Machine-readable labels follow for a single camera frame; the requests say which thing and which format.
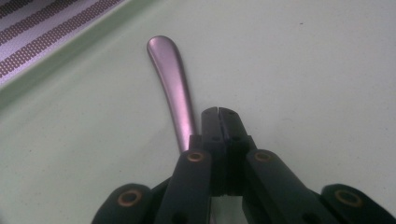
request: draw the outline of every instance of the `perforated strip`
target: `perforated strip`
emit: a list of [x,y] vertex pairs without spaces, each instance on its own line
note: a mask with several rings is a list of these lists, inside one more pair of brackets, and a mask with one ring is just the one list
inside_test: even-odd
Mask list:
[[24,31],[34,27],[40,22],[56,15],[58,12],[64,10],[77,0],[56,0],[48,6],[37,11],[33,15],[26,17],[25,19],[11,25],[6,30],[0,32],[0,46],[8,42],[17,35],[20,35]]
[[33,2],[33,0],[11,0],[5,3],[4,5],[0,6],[0,19],[31,2]]
[[81,11],[73,18],[65,21],[64,23],[58,25],[57,27],[33,40],[26,46],[17,50],[15,53],[11,54],[9,57],[5,58],[2,62],[0,62],[0,77],[3,77],[6,74],[14,71],[19,66],[34,58],[44,49],[48,48],[49,46],[60,40],[63,36],[76,30],[84,23],[94,19],[95,17],[106,11],[108,8],[116,5],[120,1],[122,0],[100,0]]

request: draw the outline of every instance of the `table surface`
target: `table surface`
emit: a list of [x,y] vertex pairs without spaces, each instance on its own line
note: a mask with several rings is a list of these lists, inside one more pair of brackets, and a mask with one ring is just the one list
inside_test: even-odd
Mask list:
[[[170,176],[177,141],[146,52],[181,53],[194,116],[236,111],[310,189],[396,215],[396,2],[125,1],[0,89],[0,223],[89,223],[115,188]],[[218,223],[246,223],[240,198]]]

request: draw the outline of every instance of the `metal lever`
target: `metal lever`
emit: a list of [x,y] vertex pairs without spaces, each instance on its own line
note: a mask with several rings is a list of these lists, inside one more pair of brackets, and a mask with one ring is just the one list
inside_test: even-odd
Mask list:
[[177,46],[168,37],[158,35],[150,39],[147,49],[163,84],[175,125],[178,148],[180,152],[186,151],[189,149],[190,135],[196,134],[196,128],[191,110],[190,94]]

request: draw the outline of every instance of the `striped fabric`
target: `striped fabric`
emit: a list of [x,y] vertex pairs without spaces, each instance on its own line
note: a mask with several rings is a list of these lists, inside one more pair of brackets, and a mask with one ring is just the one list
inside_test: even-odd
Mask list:
[[123,0],[0,0],[0,85]]

